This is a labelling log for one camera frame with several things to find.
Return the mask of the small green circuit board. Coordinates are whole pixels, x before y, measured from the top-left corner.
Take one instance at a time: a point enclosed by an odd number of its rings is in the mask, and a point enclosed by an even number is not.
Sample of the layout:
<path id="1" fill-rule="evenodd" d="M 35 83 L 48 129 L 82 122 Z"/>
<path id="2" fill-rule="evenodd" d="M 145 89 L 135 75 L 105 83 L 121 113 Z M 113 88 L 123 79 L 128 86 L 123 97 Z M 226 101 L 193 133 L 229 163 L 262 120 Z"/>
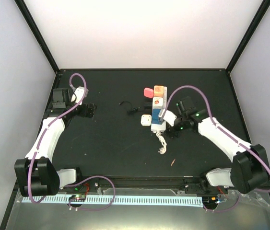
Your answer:
<path id="1" fill-rule="evenodd" d="M 69 202 L 84 202 L 86 200 L 86 195 L 71 195 L 69 197 Z"/>

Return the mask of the white power strip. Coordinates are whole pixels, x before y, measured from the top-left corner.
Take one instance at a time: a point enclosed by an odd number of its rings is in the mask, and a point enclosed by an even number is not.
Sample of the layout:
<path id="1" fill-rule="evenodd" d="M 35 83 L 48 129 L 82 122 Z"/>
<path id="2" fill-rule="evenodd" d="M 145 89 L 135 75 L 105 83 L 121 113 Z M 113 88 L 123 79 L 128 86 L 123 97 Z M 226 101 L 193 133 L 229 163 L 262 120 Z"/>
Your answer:
<path id="1" fill-rule="evenodd" d="M 167 104 L 167 87 L 162 85 L 155 85 L 153 89 L 152 100 L 152 124 L 151 131 L 164 132 L 166 130 L 166 122 L 161 120 L 161 112 L 165 109 Z"/>

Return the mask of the beige dragon cube socket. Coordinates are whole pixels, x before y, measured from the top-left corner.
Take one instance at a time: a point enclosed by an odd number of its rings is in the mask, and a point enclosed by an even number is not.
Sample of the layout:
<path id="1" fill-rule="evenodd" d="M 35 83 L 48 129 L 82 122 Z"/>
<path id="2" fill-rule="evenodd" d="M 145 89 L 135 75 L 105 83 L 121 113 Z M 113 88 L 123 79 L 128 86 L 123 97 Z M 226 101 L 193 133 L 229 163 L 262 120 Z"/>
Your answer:
<path id="1" fill-rule="evenodd" d="M 154 97 L 163 97 L 164 96 L 164 86 L 155 85 L 154 89 L 153 89 L 153 96 Z"/>

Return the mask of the pink plug adapter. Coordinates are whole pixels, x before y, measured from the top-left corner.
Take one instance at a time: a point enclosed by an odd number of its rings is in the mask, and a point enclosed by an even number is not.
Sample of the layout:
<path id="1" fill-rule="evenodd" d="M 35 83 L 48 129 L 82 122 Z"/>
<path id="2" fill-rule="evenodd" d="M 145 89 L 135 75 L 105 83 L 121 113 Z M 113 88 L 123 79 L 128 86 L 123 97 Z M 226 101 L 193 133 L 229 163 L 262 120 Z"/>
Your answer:
<path id="1" fill-rule="evenodd" d="M 144 88 L 143 93 L 144 93 L 144 96 L 147 98 L 153 98 L 154 96 L 154 91 L 151 88 Z"/>

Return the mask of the white tiger cube socket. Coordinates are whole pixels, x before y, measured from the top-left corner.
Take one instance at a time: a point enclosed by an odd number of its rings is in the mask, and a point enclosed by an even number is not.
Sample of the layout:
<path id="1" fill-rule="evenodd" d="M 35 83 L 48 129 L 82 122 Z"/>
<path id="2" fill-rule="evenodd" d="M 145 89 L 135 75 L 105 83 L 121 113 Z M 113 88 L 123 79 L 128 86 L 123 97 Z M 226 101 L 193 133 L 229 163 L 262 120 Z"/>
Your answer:
<path id="1" fill-rule="evenodd" d="M 163 103 L 163 97 L 153 97 L 152 108 L 162 109 Z"/>

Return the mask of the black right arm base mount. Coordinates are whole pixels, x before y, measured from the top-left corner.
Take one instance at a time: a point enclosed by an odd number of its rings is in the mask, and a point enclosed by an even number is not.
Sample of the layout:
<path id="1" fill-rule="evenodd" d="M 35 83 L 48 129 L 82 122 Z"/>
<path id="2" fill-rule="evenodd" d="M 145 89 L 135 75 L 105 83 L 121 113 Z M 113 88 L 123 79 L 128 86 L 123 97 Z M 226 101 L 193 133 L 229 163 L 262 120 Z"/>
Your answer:
<path id="1" fill-rule="evenodd" d="M 201 177 L 186 177 L 183 180 L 183 184 L 181 185 L 181 189 L 188 194 L 197 194 L 197 195 L 217 195 L 222 192 L 228 194 L 227 189 L 223 187 L 216 187 L 209 184 L 207 179 Z"/>

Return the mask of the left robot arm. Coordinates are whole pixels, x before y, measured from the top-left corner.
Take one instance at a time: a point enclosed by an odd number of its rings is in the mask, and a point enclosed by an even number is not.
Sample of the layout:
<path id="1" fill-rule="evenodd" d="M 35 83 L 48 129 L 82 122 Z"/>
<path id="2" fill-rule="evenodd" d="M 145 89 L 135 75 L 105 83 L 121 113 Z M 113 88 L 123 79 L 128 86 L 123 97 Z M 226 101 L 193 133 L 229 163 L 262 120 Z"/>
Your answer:
<path id="1" fill-rule="evenodd" d="M 33 147 L 14 165 L 22 196 L 53 196 L 66 185 L 73 191 L 83 188 L 84 179 L 80 177 L 79 168 L 58 171 L 52 159 L 59 137 L 71 120 L 76 116 L 93 117 L 97 106 L 83 103 L 87 94 L 88 90 L 84 87 L 53 90 L 53 101 L 44 113 L 41 131 Z"/>

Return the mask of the white flat plug adapter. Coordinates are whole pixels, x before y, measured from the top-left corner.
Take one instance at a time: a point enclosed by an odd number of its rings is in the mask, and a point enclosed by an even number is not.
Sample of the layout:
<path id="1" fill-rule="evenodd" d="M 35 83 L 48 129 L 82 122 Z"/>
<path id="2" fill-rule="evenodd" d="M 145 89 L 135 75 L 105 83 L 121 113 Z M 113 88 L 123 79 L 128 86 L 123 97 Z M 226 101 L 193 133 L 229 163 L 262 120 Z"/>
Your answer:
<path id="1" fill-rule="evenodd" d="M 149 127 L 152 124 L 151 115 L 142 115 L 141 116 L 141 125 L 144 127 Z"/>

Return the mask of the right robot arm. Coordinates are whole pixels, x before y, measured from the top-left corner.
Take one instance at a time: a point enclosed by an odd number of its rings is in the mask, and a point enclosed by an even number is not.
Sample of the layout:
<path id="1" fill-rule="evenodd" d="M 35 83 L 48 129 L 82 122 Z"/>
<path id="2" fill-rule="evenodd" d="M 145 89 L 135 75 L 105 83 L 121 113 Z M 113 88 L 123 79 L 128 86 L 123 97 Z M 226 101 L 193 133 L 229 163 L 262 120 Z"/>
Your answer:
<path id="1" fill-rule="evenodd" d="M 193 129 L 224 152 L 231 161 L 229 168 L 213 168 L 199 181 L 201 191 L 211 193 L 217 186 L 230 187 L 246 194 L 270 181 L 266 151 L 252 145 L 222 126 L 206 110 L 199 111 L 186 97 L 176 103 L 178 111 L 175 130 Z"/>

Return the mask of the blue cube socket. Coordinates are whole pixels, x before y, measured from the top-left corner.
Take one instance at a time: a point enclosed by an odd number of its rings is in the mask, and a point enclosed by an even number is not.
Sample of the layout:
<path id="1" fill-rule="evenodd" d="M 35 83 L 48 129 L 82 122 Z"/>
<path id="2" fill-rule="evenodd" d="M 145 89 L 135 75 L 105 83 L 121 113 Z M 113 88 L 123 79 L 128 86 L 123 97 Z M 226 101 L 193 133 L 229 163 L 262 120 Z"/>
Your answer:
<path id="1" fill-rule="evenodd" d="M 159 120 L 159 113 L 161 109 L 152 109 L 152 124 L 161 125 L 162 122 Z"/>

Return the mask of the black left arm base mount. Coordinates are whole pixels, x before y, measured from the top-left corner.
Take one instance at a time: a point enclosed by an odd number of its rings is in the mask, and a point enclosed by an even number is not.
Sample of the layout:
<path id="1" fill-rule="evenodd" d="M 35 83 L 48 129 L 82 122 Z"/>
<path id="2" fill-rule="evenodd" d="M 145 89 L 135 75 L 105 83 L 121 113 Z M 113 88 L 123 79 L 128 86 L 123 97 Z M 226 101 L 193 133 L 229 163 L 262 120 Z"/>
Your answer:
<path id="1" fill-rule="evenodd" d="M 85 177 L 83 180 L 77 180 L 72 184 L 68 184 L 62 188 L 61 191 L 65 191 L 67 193 L 96 193 L 100 184 L 99 176 L 90 176 Z"/>

